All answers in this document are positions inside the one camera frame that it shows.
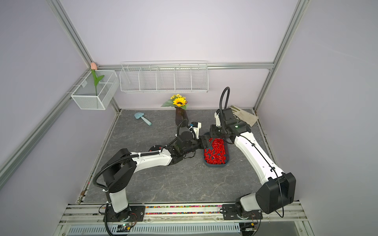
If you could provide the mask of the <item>black dome screw fixture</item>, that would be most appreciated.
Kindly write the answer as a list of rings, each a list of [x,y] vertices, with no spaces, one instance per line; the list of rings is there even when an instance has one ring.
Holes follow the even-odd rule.
[[[164,148],[164,146],[162,146],[162,145],[154,145],[149,149],[149,152],[153,152],[153,151],[161,152],[163,148]]]

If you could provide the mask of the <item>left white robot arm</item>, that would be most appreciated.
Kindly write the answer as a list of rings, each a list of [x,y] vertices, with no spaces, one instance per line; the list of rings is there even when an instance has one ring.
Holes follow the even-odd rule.
[[[167,146],[156,146],[148,152],[119,150],[94,177],[93,184],[102,188],[115,213],[129,208],[126,187],[134,173],[158,166],[170,166],[187,158],[187,154],[210,146],[210,136],[195,137],[193,132],[183,132]]]

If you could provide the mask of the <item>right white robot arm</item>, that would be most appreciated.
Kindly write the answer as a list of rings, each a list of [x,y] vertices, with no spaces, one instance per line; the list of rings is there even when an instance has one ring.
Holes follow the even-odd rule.
[[[294,201],[296,178],[292,173],[284,172],[266,154],[255,139],[250,126],[234,116],[230,108],[219,108],[215,112],[216,123],[210,128],[212,138],[229,139],[247,158],[261,183],[256,193],[251,193],[236,200],[242,213],[261,210],[266,214],[282,211]]]

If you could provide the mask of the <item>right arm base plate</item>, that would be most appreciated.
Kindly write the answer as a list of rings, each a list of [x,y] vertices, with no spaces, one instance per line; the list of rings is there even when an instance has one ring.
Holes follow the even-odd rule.
[[[260,210],[244,210],[240,203],[223,204],[220,213],[224,220],[261,220],[263,219]]]

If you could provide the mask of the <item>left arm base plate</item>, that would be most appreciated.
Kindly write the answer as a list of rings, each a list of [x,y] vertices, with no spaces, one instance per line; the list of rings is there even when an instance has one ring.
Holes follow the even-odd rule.
[[[104,218],[107,222],[142,222],[145,216],[144,205],[128,206],[123,211],[116,213],[112,206],[105,210]]]

